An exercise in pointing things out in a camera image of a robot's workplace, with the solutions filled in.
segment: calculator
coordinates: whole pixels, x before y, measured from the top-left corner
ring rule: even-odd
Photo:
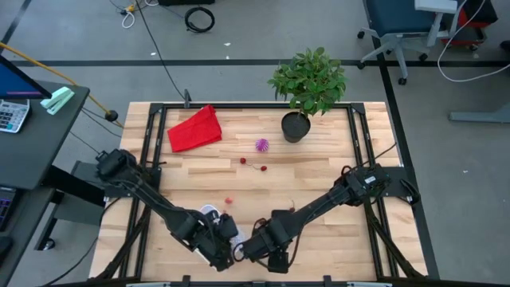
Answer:
[[[19,132],[23,122],[29,115],[29,111],[29,100],[26,100],[26,104],[14,103],[7,100],[0,101],[0,132]]]

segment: white sticker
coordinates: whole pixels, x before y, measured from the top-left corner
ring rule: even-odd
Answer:
[[[371,176],[368,179],[365,179],[365,183],[367,183],[367,184],[369,184],[371,182],[374,182],[374,181],[375,181],[375,177],[374,176]]]

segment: concrete floor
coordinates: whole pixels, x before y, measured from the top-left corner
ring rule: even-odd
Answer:
[[[112,0],[126,6],[128,0]],[[0,37],[18,14],[23,0],[0,2]],[[492,0],[501,19],[487,29],[488,41],[475,54],[451,49],[450,61],[508,61],[498,45],[510,38],[510,2]],[[186,32],[183,20],[162,7],[143,10],[166,60],[286,59],[305,47],[324,46],[334,58],[358,60],[374,46],[355,38],[367,26],[362,1],[218,0],[210,7],[216,26],[207,34]],[[172,7],[183,15],[189,7]],[[38,60],[158,60],[139,14],[131,29],[107,0],[37,0],[28,5],[9,45]],[[193,20],[201,22],[199,16]],[[429,61],[437,59],[438,44]],[[2,54],[19,60],[13,54]],[[416,53],[407,59],[416,61]],[[194,65],[168,67],[177,86],[194,100],[271,100],[265,83],[272,65]],[[22,68],[38,80],[61,81],[39,68]],[[58,70],[106,106],[125,112],[130,101],[180,100],[160,66],[74,66]],[[379,67],[359,71],[347,66],[345,101],[387,101]],[[510,133],[504,124],[452,123],[450,111],[492,111],[510,101],[510,71],[456,84],[437,68],[410,68],[407,86],[396,84],[398,68],[389,69],[396,104],[414,163],[439,273],[443,279],[510,284],[510,178],[507,175]],[[465,78],[494,68],[447,68],[451,77]],[[99,111],[92,102],[86,106]],[[120,134],[116,127],[111,129]],[[111,150],[119,139],[80,115],[73,131],[96,149]],[[70,171],[76,160],[93,161],[94,153],[70,136],[55,163]],[[59,222],[53,238],[57,248],[25,252],[10,286],[43,284],[67,270],[97,236],[97,226]],[[91,256],[61,282],[83,281]]]

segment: computer screen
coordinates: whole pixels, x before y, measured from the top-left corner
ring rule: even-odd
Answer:
[[[51,97],[34,80],[0,56],[0,99],[42,99]]]

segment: red cloth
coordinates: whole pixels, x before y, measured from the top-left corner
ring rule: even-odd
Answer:
[[[173,152],[187,151],[222,139],[222,128],[210,104],[167,132]]]

